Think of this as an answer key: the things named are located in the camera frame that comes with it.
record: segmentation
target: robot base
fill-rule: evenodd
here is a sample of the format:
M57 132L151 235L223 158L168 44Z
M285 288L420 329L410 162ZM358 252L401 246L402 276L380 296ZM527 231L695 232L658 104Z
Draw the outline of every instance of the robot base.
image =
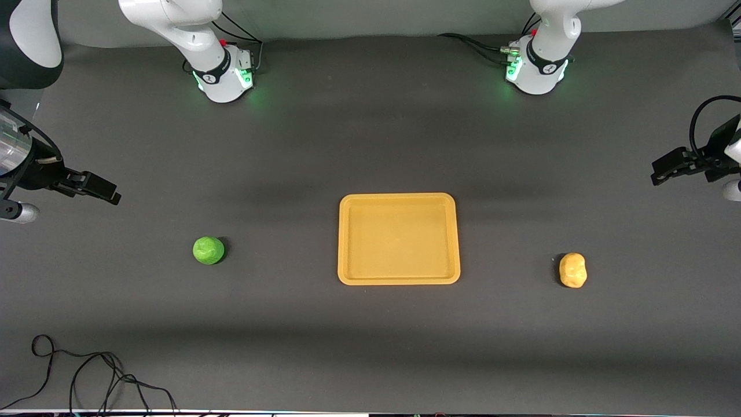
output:
M228 103L238 99L245 91L253 87L252 56L249 50L241 50L227 45L225 50L230 54L230 67L216 84L201 82L196 74L198 88L217 103Z
M532 38L533 36L531 35L523 36L516 41L510 42L509 46L518 47L521 51L525 51ZM539 96L550 93L556 87L556 84L563 79L563 74L567 66L568 61L552 74L543 75L540 73L538 67L528 58L528 55L521 53L507 67L505 79L515 84L523 92Z

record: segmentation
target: table surface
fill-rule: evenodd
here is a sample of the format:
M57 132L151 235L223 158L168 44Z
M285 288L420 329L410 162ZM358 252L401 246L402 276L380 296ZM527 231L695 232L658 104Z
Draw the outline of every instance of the table surface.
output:
M574 53L527 96L452 39L271 42L254 91L217 105L173 47L69 50L36 122L123 198L15 195L42 216L0 224L0 402L40 385L46 332L182 408L738 416L741 206L649 178L701 101L741 93L730 27ZM699 135L737 112L714 105ZM460 280L341 284L339 201L423 191L456 199ZM193 259L203 235L220 264ZM580 290L556 283L564 252L587 259ZM17 407L66 407L79 363ZM106 384L84 371L82 406ZM131 388L116 406L140 408Z

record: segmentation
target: gray wall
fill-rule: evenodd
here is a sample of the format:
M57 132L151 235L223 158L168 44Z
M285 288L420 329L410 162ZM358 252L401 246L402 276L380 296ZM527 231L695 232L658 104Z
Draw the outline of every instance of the gray wall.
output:
M678 29L712 22L733 3L627 0L609 9L585 12L582 20L588 32ZM532 13L526 0L224 0L224 11L263 39L515 33ZM66 43L96 47L165 44L129 23L117 0L60 1L59 15Z

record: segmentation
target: green light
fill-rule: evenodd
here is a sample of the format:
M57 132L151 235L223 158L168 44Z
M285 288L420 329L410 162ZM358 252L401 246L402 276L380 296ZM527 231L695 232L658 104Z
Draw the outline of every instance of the green light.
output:
M568 66L568 59L566 59L566 62L563 63L563 70L561 70L561 75L558 76L559 81L563 79L563 75L566 73L567 66Z
M516 81L517 76L519 75L519 71L522 69L522 57L518 56L517 59L515 59L514 62L510 64L510 66L514 68L511 68L509 71L507 71L507 79L509 79L510 81Z
M252 77L250 76L249 70L240 70L239 68L234 68L234 73L236 74L239 83L242 84L242 87L245 90L252 87Z
M195 71L193 71L193 78L195 78L196 79L196 82L198 83L198 89L201 90L201 91L203 91L203 85L201 85L201 80L198 79L198 76L196 75L196 72Z

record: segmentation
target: yellow tray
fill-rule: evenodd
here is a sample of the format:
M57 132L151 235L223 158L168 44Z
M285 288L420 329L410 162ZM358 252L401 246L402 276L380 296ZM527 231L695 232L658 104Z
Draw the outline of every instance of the yellow tray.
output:
M337 275L343 283L449 284L460 272L450 195L350 194L339 204Z

